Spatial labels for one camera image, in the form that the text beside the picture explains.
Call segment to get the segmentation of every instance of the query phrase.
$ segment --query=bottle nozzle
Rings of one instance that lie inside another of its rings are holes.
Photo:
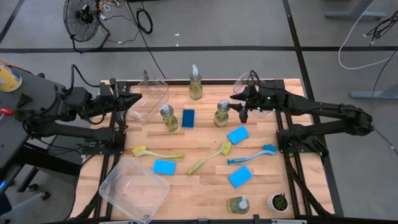
[[[194,76],[194,77],[197,77],[198,75],[199,75],[199,71],[198,71],[198,67],[197,67],[197,65],[192,65],[192,75]]]
[[[239,203],[241,209],[246,209],[248,207],[248,200],[246,197],[242,197],[242,201]]]
[[[222,105],[222,107],[226,108],[228,107],[228,100],[220,100],[220,102],[218,102],[219,104]]]
[[[159,108],[160,110],[164,111],[164,112],[169,112],[170,108],[167,104],[163,104],[162,106],[160,106]]]

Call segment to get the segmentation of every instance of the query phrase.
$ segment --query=wooden table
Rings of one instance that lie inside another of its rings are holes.
[[[286,90],[303,95],[299,79],[285,79]],[[198,101],[191,100],[187,85],[170,85],[168,104],[174,107],[179,124],[182,122],[182,110],[195,110],[195,127],[179,128],[169,133],[157,113],[149,124],[138,124],[130,116],[126,117],[127,138],[124,157],[132,157],[131,152],[136,146],[146,145],[147,150],[161,154],[185,154],[184,159],[173,159],[177,163],[173,176],[161,175],[170,183],[170,193],[155,215],[155,220],[193,220],[193,219],[240,219],[252,218],[258,214],[261,218],[293,218],[292,206],[285,213],[277,213],[266,205],[267,197],[276,193],[285,193],[291,203],[289,185],[283,155],[260,156],[243,165],[248,166],[253,178],[238,189],[234,189],[228,176],[242,165],[227,165],[227,159],[246,157],[262,150],[263,145],[277,146],[275,131],[277,127],[274,112],[269,114],[249,113],[245,124],[250,136],[233,145],[229,154],[216,156],[205,162],[197,171],[189,176],[187,172],[201,158],[217,151],[223,142],[228,142],[226,135],[242,126],[238,113],[231,110],[225,128],[217,128],[213,123],[217,102],[229,99],[233,94],[232,85],[203,85],[203,97]],[[294,123],[311,124],[308,115],[293,117]],[[302,167],[308,188],[318,201],[333,213],[333,206],[326,182],[325,172],[319,156],[315,153],[301,153]],[[152,169],[154,156],[138,158],[146,167]],[[71,217],[78,215],[98,190],[103,156],[95,156],[82,168],[76,189],[76,201]],[[304,213],[303,200],[297,189],[300,211]],[[226,200],[244,195],[250,203],[250,210],[245,215],[228,213]],[[105,202],[101,207],[104,215]],[[129,218],[113,208],[112,220],[128,220]]]

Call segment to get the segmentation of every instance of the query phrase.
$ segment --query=white pot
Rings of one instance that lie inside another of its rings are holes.
[[[274,195],[269,196],[268,199],[267,199],[267,205],[268,205],[268,207],[269,207],[271,210],[273,210],[273,211],[275,211],[275,212],[280,212],[280,213],[286,212],[286,210],[289,208],[289,201],[287,200],[287,198],[286,198],[287,207],[286,207],[286,209],[283,210],[283,211],[279,211],[279,210],[276,209],[276,208],[274,207],[274,205],[272,204],[272,200],[274,199],[274,197],[276,197],[276,196],[278,196],[278,195],[280,195],[280,194],[274,194]]]

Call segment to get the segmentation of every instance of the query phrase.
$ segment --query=small potted plant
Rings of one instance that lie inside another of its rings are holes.
[[[271,210],[277,212],[286,212],[287,208],[289,207],[285,194],[271,195],[267,199],[267,205]]]

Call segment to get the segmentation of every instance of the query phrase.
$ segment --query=fan stand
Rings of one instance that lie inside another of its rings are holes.
[[[106,31],[106,35],[105,35],[105,39],[104,41],[102,41],[101,45],[97,48],[94,49],[88,49],[88,50],[78,50],[76,49],[76,45],[75,45],[75,35],[71,35],[70,38],[72,40],[72,44],[73,44],[73,49],[79,53],[83,53],[83,52],[96,52],[97,50],[101,49],[104,47],[105,42],[108,40],[108,37],[111,35],[110,31],[104,26],[104,24],[102,22],[99,22],[99,25],[105,29]]]

